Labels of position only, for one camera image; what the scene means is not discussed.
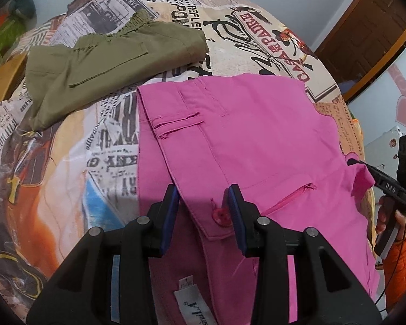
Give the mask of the orange sleeve forearm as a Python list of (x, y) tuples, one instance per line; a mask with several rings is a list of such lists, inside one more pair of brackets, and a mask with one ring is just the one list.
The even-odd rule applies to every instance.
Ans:
[(383, 260), (387, 310), (392, 309), (406, 292), (406, 238), (393, 243)]

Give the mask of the right hand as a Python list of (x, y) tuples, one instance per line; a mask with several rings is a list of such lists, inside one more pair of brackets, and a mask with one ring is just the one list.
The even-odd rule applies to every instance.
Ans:
[[(386, 227), (389, 223), (389, 218), (392, 215), (394, 201), (388, 196), (382, 196), (379, 199), (377, 205), (379, 206), (379, 210), (375, 231), (378, 235), (380, 235), (381, 233), (383, 233), (383, 231), (386, 230)], [(396, 210), (394, 213), (394, 217), (396, 222), (401, 226), (395, 239), (397, 242), (400, 242), (403, 241), (404, 238), (406, 238), (406, 216), (403, 215), (399, 210)]]

